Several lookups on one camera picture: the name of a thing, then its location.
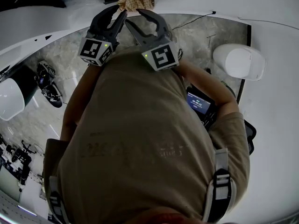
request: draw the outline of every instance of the beige t-shirt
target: beige t-shirt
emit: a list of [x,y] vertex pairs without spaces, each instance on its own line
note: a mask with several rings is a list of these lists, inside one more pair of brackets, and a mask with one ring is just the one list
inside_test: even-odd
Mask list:
[[208,133],[177,74],[155,72],[137,53],[117,56],[106,64],[70,143],[48,140],[46,193],[56,175],[71,223],[117,224],[157,206],[202,218],[214,149],[223,147],[238,202],[249,178],[242,115],[222,117]]

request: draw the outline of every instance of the person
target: person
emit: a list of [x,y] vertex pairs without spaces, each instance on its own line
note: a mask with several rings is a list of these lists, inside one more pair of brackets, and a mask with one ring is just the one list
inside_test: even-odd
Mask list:
[[[215,101],[209,133],[186,101],[183,77]],[[215,149],[228,148],[235,204],[249,179],[244,119],[231,92],[181,60],[154,71],[139,52],[89,65],[64,113],[60,140],[47,141],[49,177],[70,223],[202,223]]]

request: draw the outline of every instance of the marble floor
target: marble floor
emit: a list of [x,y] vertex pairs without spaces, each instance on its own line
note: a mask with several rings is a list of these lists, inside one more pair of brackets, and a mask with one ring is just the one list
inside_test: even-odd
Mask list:
[[[165,14],[163,17],[172,28],[186,24],[198,18],[197,15]],[[148,23],[143,17],[130,18],[145,33],[153,32],[155,25]],[[9,121],[0,120],[0,133],[8,143],[21,144],[25,140],[38,144],[45,149],[48,138],[59,139],[62,120],[66,105],[86,70],[86,63],[77,57],[78,47],[82,37],[86,36],[88,28],[65,36],[40,49],[23,63],[36,70],[40,60],[46,60],[56,70],[56,84],[63,94],[64,104],[61,108],[53,107],[37,90],[25,110]],[[245,44],[247,42],[247,25],[221,18],[203,17],[173,30],[177,48],[182,48],[184,58],[199,67],[209,67],[212,75],[226,82],[238,93],[240,79],[229,77],[220,70],[212,60],[213,50],[225,43]],[[135,40],[124,26],[118,35],[121,43],[117,52],[135,46]]]

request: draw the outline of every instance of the black cable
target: black cable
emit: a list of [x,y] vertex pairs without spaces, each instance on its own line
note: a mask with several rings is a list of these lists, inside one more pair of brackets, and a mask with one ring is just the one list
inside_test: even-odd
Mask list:
[[204,15],[204,16],[201,16],[201,17],[198,17],[198,18],[194,19],[193,21],[190,21],[190,22],[188,22],[188,23],[186,23],[186,24],[184,24],[184,25],[182,25],[182,26],[178,26],[178,27],[176,27],[176,28],[174,28],[174,29],[181,28],[181,27],[183,27],[183,26],[186,26],[186,25],[188,25],[188,24],[190,24],[190,23],[196,21],[196,20],[199,19],[199,18],[206,17],[206,16],[209,16],[209,15],[212,15],[212,14],[216,14],[216,12],[213,11],[213,12],[210,13],[210,14],[207,14],[207,15]]
[[[242,19],[240,17],[238,17],[240,20],[243,20],[243,21],[254,21],[254,19]],[[286,27],[290,27],[290,28],[294,28],[296,30],[299,30],[299,28],[296,28],[296,27],[292,27],[292,26],[289,26],[289,25],[285,25],[283,23],[279,23],[279,22],[275,22],[275,21],[265,21],[265,20],[255,20],[255,21],[264,21],[264,22],[270,22],[270,23],[275,23],[275,24],[278,24],[278,25],[282,25],[282,26],[286,26]]]

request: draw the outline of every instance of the gray marble tile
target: gray marble tile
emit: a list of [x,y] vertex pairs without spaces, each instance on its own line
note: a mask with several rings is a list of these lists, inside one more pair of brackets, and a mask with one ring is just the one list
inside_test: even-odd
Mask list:
[[[171,28],[175,28],[199,16],[165,14],[163,17]],[[145,33],[153,33],[156,29],[155,24],[147,22],[143,17],[129,19],[143,27]],[[20,144],[21,140],[25,140],[45,148],[48,138],[59,137],[66,104],[87,68],[86,63],[77,57],[81,38],[86,36],[87,30],[85,28],[69,34],[40,49],[24,61],[24,64],[34,71],[40,60],[46,60],[56,70],[55,82],[63,95],[65,104],[57,109],[48,103],[40,90],[37,90],[23,112],[10,121],[0,120],[0,133],[8,142]],[[209,67],[212,75],[225,81],[235,94],[238,93],[241,80],[230,77],[219,69],[213,62],[212,53],[221,44],[246,44],[247,25],[220,18],[203,17],[173,30],[173,35],[177,49],[182,48],[184,51],[184,58],[201,68]],[[118,34],[118,41],[120,45],[116,52],[136,46],[134,37],[125,26]]]

